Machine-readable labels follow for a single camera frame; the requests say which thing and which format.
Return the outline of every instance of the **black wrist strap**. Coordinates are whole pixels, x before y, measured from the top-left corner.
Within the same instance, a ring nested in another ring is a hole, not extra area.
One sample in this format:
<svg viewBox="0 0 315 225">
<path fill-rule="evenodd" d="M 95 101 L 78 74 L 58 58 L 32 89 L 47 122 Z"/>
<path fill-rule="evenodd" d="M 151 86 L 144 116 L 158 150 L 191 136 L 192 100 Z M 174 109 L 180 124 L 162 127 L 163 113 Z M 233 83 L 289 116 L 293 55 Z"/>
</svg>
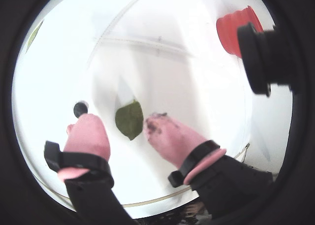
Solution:
<svg viewBox="0 0 315 225">
<path fill-rule="evenodd" d="M 168 180 L 171 185 L 173 187 L 181 186 L 189 172 L 192 171 L 206 155 L 219 148 L 220 146 L 213 140 L 208 140 L 194 148 L 194 150 L 184 160 L 180 169 L 172 172 L 168 176 Z"/>
<path fill-rule="evenodd" d="M 61 168 L 87 168 L 98 177 L 108 178 L 111 188 L 114 186 L 108 162 L 100 156 L 86 153 L 61 152 L 58 143 L 46 141 L 44 157 L 49 168 L 58 172 Z"/>
</svg>

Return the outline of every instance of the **pink rubber glove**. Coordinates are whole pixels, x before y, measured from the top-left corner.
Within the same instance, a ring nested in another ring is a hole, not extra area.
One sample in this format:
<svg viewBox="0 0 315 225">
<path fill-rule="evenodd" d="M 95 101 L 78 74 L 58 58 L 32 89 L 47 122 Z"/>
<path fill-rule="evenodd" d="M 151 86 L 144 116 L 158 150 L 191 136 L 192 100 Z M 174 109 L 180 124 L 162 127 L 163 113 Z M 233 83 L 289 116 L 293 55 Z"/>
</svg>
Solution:
<svg viewBox="0 0 315 225">
<path fill-rule="evenodd" d="M 110 145 L 102 120 L 93 114 L 83 114 L 78 122 L 67 127 L 68 141 L 64 152 L 94 154 L 109 160 Z M 68 167 L 59 170 L 58 178 L 63 182 L 82 176 L 89 169 Z"/>
<path fill-rule="evenodd" d="M 144 121 L 143 131 L 149 143 L 159 154 L 179 169 L 190 152 L 201 143 L 207 141 L 205 137 L 195 132 L 179 121 L 166 114 L 152 114 Z M 216 149 L 187 175 L 185 185 L 201 171 L 205 170 L 223 157 L 226 149 Z"/>
</svg>

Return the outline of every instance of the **hand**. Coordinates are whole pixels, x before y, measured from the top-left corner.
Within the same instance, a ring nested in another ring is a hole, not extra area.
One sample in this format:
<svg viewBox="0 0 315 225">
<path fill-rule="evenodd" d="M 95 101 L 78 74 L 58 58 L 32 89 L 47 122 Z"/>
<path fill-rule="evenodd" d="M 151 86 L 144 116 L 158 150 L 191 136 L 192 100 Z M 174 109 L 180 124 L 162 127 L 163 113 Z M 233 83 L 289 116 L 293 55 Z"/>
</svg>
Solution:
<svg viewBox="0 0 315 225">
<path fill-rule="evenodd" d="M 205 208 L 205 205 L 202 202 L 196 202 L 194 204 L 187 205 L 185 207 L 186 218 L 195 216 L 204 208 Z"/>
<path fill-rule="evenodd" d="M 150 115 L 144 122 L 143 130 L 155 150 L 178 169 L 195 147 L 207 141 L 193 129 L 166 114 Z"/>
<path fill-rule="evenodd" d="M 109 160 L 110 145 L 102 120 L 93 114 L 83 114 L 74 125 L 67 127 L 68 141 L 64 152 L 94 154 Z M 59 170 L 58 177 L 63 182 L 82 176 L 89 169 L 68 167 Z"/>
</svg>

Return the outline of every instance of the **green leaf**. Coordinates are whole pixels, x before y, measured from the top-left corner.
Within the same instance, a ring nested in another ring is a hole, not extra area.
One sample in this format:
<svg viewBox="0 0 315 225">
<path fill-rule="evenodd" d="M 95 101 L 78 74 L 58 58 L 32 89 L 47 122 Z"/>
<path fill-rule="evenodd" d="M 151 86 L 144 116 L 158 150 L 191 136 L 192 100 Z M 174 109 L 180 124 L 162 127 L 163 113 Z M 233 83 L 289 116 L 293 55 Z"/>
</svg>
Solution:
<svg viewBox="0 0 315 225">
<path fill-rule="evenodd" d="M 118 130 L 129 140 L 136 138 L 143 128 L 143 113 L 138 101 L 119 108 L 115 114 L 115 122 Z"/>
<path fill-rule="evenodd" d="M 26 48 L 26 52 L 28 51 L 29 47 L 30 47 L 31 44 L 33 43 L 33 41 L 34 41 L 34 39 L 35 39 L 35 37 L 36 37 L 36 35 L 37 35 L 37 33 L 38 33 L 38 30 L 39 30 L 39 28 L 41 27 L 41 24 L 43 24 L 43 21 L 44 21 L 44 20 L 42 20 L 42 21 L 39 23 L 39 25 L 36 27 L 36 29 L 35 29 L 35 30 L 33 31 L 33 33 L 31 34 L 30 39 L 29 39 L 29 42 L 28 42 L 28 47 Z"/>
</svg>

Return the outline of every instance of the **red cylinder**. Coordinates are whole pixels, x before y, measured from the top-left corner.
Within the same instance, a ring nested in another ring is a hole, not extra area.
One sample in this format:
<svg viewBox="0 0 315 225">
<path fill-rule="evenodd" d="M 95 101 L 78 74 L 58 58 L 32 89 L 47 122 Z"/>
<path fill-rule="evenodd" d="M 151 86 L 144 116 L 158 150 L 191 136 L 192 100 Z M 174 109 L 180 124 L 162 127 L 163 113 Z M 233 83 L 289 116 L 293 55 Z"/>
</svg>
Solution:
<svg viewBox="0 0 315 225">
<path fill-rule="evenodd" d="M 252 7 L 248 6 L 242 11 L 227 14 L 217 20 L 217 32 L 223 48 L 229 54 L 242 58 L 237 39 L 237 28 L 252 22 L 257 32 L 262 32 L 261 23 Z"/>
</svg>

